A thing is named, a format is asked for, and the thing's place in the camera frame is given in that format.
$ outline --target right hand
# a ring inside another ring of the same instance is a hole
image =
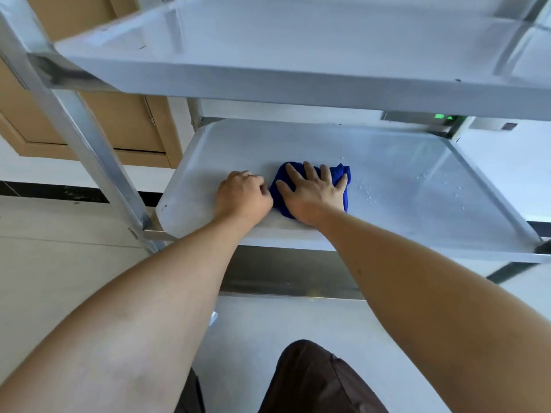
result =
[[[344,174],[337,185],[333,186],[331,172],[327,165],[321,166],[321,178],[309,162],[304,162],[306,180],[291,164],[285,166],[289,177],[296,186],[291,188],[281,180],[276,182],[277,189],[283,196],[285,205],[295,219],[314,226],[320,210],[333,209],[344,211],[343,195],[348,176]]]

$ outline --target left hand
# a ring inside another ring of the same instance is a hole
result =
[[[250,171],[234,171],[218,187],[214,218],[239,219],[251,229],[264,219],[272,205],[263,177]]]

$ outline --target wooden door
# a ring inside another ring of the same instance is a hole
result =
[[[28,0],[52,41],[130,13],[134,0]],[[0,133],[23,156],[76,159],[4,63],[0,63]],[[175,168],[182,157],[166,97],[82,92],[122,163]]]

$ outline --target hand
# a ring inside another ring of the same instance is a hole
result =
[[[268,214],[272,205],[272,196],[263,177],[250,171],[234,171],[218,187],[214,218],[236,219],[252,229]]]
[[[348,182],[348,176],[344,174],[333,186],[331,172],[327,165],[321,166],[321,179],[309,162],[304,162],[306,180],[291,164],[285,166],[296,189],[291,188],[281,180],[276,182],[277,189],[283,196],[285,205],[291,214],[306,225],[313,226],[320,209],[337,209],[344,211],[343,195]]]

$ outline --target metal shelf leg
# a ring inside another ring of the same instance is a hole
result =
[[[24,88],[79,158],[130,231],[150,252],[165,243],[143,235],[147,209],[113,148],[81,96],[48,89],[28,60],[29,53],[53,53],[52,43],[26,0],[0,0],[0,54]]]

